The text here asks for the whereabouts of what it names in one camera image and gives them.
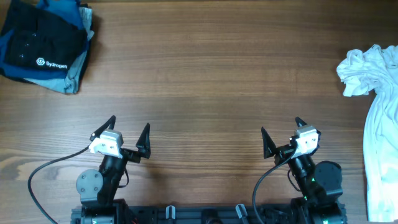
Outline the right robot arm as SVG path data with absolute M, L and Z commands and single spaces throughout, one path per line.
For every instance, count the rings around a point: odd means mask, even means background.
M 277 147 L 265 128 L 261 128 L 264 158 L 274 158 L 275 166 L 257 181 L 252 194 L 255 204 L 259 184 L 274 170 L 288 165 L 287 177 L 302 194 L 287 205 L 263 205 L 257 219 L 263 223 L 346 223 L 345 206 L 338 199 L 343 195 L 342 168 L 332 161 L 315 164 L 312 156 L 320 147 L 321 132 L 299 117 L 297 129 L 289 143 Z

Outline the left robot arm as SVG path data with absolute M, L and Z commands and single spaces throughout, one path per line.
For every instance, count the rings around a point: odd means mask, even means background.
M 128 176 L 127 163 L 140 163 L 150 158 L 150 124 L 147 123 L 136 142 L 137 150 L 123 148 L 122 133 L 114 129 L 112 116 L 90 137 L 91 153 L 104 155 L 99 168 L 82 172 L 76 180 L 81 209 L 71 214 L 71 223 L 116 224 L 139 223 L 139 219 L 124 199 L 115 199 L 122 176 Z

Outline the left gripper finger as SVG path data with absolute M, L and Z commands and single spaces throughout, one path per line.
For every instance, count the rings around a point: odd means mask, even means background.
M 90 136 L 90 141 L 93 141 L 95 138 L 100 137 L 100 135 L 106 129 L 114 129 L 114 125 L 116 123 L 116 116 L 112 115 L 102 126 L 100 126 L 96 131 L 94 131 Z
M 138 153 L 141 157 L 150 158 L 150 124 L 147 123 L 136 142 Z

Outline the white polo shirt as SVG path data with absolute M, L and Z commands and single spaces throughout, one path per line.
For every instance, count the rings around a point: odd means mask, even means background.
M 397 46 L 348 51 L 337 66 L 346 97 L 376 96 L 363 131 L 367 214 L 370 222 L 397 220 Z

